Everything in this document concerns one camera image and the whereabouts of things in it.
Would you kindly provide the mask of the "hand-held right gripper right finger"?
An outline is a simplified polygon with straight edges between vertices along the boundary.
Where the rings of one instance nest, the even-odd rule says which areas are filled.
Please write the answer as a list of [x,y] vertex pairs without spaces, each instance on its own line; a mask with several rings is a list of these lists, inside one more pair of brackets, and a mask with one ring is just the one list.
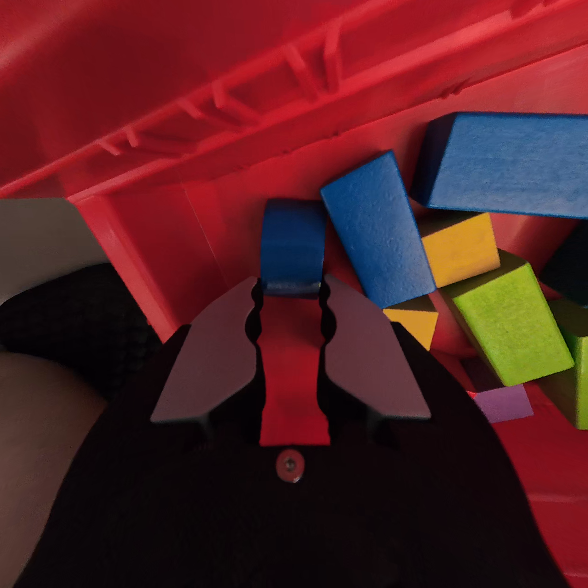
[[323,310],[323,383],[318,400],[330,437],[347,425],[387,420],[426,422],[431,410],[382,310],[334,275],[326,275]]

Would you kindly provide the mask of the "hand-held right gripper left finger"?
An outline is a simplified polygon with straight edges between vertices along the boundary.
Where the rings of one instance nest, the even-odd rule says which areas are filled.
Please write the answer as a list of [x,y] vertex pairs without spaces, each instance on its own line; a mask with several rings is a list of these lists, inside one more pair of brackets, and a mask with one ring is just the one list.
[[227,418],[246,439],[261,437],[266,394],[256,341],[262,302],[259,279],[250,276],[195,317],[153,409],[152,423],[197,422],[210,429]]

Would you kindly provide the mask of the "blue rectangular wooden block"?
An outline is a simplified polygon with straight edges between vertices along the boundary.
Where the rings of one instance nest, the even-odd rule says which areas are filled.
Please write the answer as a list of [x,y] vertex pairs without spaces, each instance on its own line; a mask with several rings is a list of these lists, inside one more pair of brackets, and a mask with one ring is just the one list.
[[429,209],[587,219],[587,115],[455,112],[429,122],[410,196]]
[[393,151],[331,180],[320,197],[370,301],[384,309],[436,290]]

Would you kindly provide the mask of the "blue wooden cylinder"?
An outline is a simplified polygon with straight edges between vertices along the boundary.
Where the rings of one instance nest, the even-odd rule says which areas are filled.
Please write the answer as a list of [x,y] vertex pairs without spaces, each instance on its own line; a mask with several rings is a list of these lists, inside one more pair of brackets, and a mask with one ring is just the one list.
[[323,276],[327,214],[322,202],[272,198],[261,236],[261,285],[267,296],[316,299]]

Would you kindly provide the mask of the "blue wooden triangle block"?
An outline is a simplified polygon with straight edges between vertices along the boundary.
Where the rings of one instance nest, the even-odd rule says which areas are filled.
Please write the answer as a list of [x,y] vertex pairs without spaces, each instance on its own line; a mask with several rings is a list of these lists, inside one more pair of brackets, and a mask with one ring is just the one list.
[[540,282],[587,307],[587,221],[579,223],[548,260]]

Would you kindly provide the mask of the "red plastic bin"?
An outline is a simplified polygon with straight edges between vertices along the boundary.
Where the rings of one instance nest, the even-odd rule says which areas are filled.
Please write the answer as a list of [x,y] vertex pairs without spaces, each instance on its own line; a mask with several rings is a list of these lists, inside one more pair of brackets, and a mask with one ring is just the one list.
[[[163,346],[109,401],[15,587],[587,587],[587,432],[487,420],[391,322],[426,422],[330,437],[320,188],[430,121],[587,115],[587,1],[1,1],[1,198],[59,189]],[[271,198],[322,202],[316,299],[267,296]],[[259,279],[261,437],[154,424],[190,323]]]

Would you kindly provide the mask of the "person's right forearm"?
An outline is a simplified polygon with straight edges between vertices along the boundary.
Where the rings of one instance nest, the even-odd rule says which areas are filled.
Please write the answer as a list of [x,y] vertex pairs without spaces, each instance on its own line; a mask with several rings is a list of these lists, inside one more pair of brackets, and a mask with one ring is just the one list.
[[1,587],[12,587],[106,401],[73,371],[1,352]]

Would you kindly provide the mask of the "black mesh pad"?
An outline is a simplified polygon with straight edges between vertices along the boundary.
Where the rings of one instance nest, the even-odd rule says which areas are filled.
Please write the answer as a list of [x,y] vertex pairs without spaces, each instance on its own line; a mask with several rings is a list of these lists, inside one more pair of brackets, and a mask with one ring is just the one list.
[[1,348],[74,371],[106,401],[161,348],[110,263],[57,277],[1,305]]

